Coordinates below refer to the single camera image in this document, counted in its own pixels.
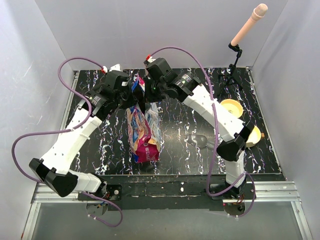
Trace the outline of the pink blue pet food bag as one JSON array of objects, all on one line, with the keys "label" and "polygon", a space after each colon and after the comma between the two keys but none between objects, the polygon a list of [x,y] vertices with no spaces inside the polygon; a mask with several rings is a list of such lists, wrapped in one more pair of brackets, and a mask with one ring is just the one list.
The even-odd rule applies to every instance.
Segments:
[{"label": "pink blue pet food bag", "polygon": [[[132,93],[140,87],[145,96],[145,81],[134,76]],[[129,147],[136,163],[156,162],[161,151],[161,130],[158,106],[155,102],[145,103],[141,111],[138,103],[126,109]]]}]

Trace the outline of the clear plastic scoop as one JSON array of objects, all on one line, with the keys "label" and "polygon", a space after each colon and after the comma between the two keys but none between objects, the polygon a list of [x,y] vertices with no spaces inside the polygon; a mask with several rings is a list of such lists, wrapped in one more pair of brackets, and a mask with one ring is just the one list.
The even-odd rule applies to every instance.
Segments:
[{"label": "clear plastic scoop", "polygon": [[200,149],[207,148],[213,150],[215,147],[213,142],[209,141],[206,136],[201,134],[189,134],[185,140],[188,144]]}]

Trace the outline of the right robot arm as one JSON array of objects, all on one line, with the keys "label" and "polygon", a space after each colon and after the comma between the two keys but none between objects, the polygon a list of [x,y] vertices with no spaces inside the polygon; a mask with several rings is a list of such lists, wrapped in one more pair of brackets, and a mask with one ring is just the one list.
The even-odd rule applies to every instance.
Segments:
[{"label": "right robot arm", "polygon": [[149,57],[144,64],[147,102],[158,102],[165,96],[177,99],[202,116],[214,127],[216,135],[220,135],[222,141],[214,145],[214,151],[224,160],[225,192],[232,199],[239,198],[245,192],[244,153],[254,124],[233,116],[211,98],[205,85],[191,72],[176,73],[162,57]]}]

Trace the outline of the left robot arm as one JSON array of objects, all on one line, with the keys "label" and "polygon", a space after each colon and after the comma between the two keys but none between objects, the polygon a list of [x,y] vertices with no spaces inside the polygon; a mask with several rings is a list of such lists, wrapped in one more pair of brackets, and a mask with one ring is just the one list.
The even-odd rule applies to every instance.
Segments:
[{"label": "left robot arm", "polygon": [[129,75],[111,70],[104,81],[85,93],[66,128],[54,145],[41,157],[29,163],[32,171],[60,197],[71,192],[88,192],[95,200],[107,194],[106,182],[94,173],[75,172],[71,165],[91,134],[108,115],[117,109],[133,107],[144,98],[144,88],[136,80],[129,83]]}]

